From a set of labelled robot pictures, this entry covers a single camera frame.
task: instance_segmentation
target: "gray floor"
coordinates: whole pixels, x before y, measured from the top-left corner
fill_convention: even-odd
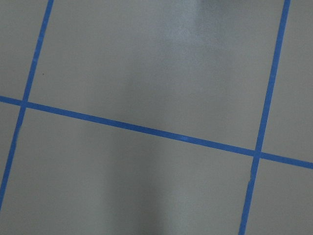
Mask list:
[[[46,4],[0,2],[0,234],[238,234],[284,1],[55,0],[20,103]],[[312,7],[290,6],[246,235],[313,233]]]

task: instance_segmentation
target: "gray square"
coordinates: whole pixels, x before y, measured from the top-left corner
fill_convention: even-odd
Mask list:
[[[313,171],[261,160],[246,235],[313,233]]]
[[[264,152],[313,162],[313,1],[291,1]]]
[[[0,1],[0,95],[23,96],[46,2]]]
[[[27,110],[0,234],[234,235],[251,162]]]
[[[8,158],[19,107],[0,102],[0,184]]]
[[[253,149],[282,7],[55,1],[30,100]]]

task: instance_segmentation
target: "blue grid line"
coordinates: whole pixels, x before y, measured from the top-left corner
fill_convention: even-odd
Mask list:
[[[53,6],[53,0],[48,0],[47,7],[45,9],[45,15],[44,15],[43,22],[42,22],[40,32],[39,32],[39,36],[37,39],[37,44],[35,47],[33,60],[32,60],[31,66],[30,66],[30,70],[29,70],[29,74],[28,74],[28,78],[27,78],[27,82],[26,82],[26,86],[25,86],[25,90],[24,90],[23,99],[20,102],[21,108],[20,108],[18,120],[17,120],[16,126],[15,126],[15,130],[14,130],[8,158],[7,158],[6,165],[5,165],[5,170],[3,173],[1,187],[0,187],[0,211],[2,208],[4,194],[5,194],[6,186],[7,186],[8,180],[9,180],[9,176],[10,176],[10,171],[11,171],[11,167],[12,167],[12,162],[13,162],[13,158],[14,158],[14,153],[15,153],[15,149],[16,149],[18,135],[19,135],[19,132],[20,132],[20,129],[21,129],[21,126],[23,123],[25,111],[26,111],[25,104],[28,102],[30,89],[31,89],[31,86],[32,86],[32,83],[34,80],[37,62],[38,62],[40,51],[41,51],[41,48],[42,48],[42,45],[44,42],[45,30],[46,30],[47,25],[48,25],[49,16],[50,16],[50,13],[52,10],[52,6]],[[12,104],[18,104],[17,100],[15,100],[15,99],[11,99],[11,98],[3,99],[3,96],[2,96],[2,100],[11,102]]]
[[[0,95],[0,102],[14,104],[17,106],[20,106],[22,103],[21,100],[5,97],[1,95]],[[95,123],[99,123],[103,125],[109,125],[109,126],[122,128],[122,129],[137,131],[137,132],[145,133],[148,135],[155,135],[155,136],[164,137],[164,138],[168,138],[172,140],[183,141],[183,142],[188,142],[188,143],[206,146],[210,148],[220,149],[220,150],[227,151],[227,152],[239,153],[239,154],[243,154],[247,156],[255,156],[256,154],[256,151],[251,150],[251,149],[246,149],[246,148],[236,147],[236,146],[232,146],[228,144],[203,140],[203,139],[190,137],[190,136],[184,136],[184,135],[161,131],[161,130],[157,130],[157,129],[153,129],[149,127],[134,125],[134,124],[126,123],[126,122],[120,122],[120,121],[111,120],[111,119],[107,119],[103,117],[96,117],[96,116],[92,116],[88,114],[82,114],[82,113],[55,108],[51,106],[46,106],[42,104],[27,102],[25,104],[25,107],[29,109],[47,112],[47,113],[66,116],[69,118],[81,119],[81,120],[95,122]],[[274,155],[270,153],[261,152],[260,158],[274,161],[274,162],[285,163],[289,165],[313,169],[313,163],[298,160],[298,159],[293,159],[293,158],[287,158],[287,157],[283,157],[279,155]]]
[[[258,172],[258,166],[260,162],[261,151],[262,151],[266,126],[268,122],[269,109],[270,109],[270,104],[271,104],[273,91],[274,91],[274,85],[275,85],[277,69],[279,65],[280,52],[281,52],[281,48],[283,45],[283,38],[284,38],[285,28],[287,24],[287,17],[288,17],[290,2],[291,0],[285,0],[280,23],[279,23],[279,29],[278,29],[278,34],[277,34],[277,39],[276,39],[276,44],[275,44],[275,51],[274,51],[272,66],[271,66],[271,70],[269,74],[268,88],[267,88],[267,92],[265,96],[257,142],[255,145],[255,155],[253,156],[253,162],[251,166],[251,176],[250,176],[250,181],[248,183],[247,190],[246,190],[246,198],[245,198],[244,209],[242,213],[238,235],[245,235],[245,232],[246,232],[246,225],[248,222],[255,180],[256,180],[256,176]]]

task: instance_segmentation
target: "floor tile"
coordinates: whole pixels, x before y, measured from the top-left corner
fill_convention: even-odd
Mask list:
[[[261,160],[246,235],[313,232],[313,171]]]
[[[313,162],[313,2],[291,1],[263,151]]]
[[[55,1],[30,100],[253,149],[282,6]]]
[[[252,158],[27,110],[0,233],[237,234]]]
[[[22,98],[45,6],[45,0],[0,1],[0,95]]]
[[[19,107],[0,102],[0,182],[19,115]]]

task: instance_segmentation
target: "floor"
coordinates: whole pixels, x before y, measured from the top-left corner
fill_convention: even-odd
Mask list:
[[[312,234],[312,8],[0,2],[0,234]]]

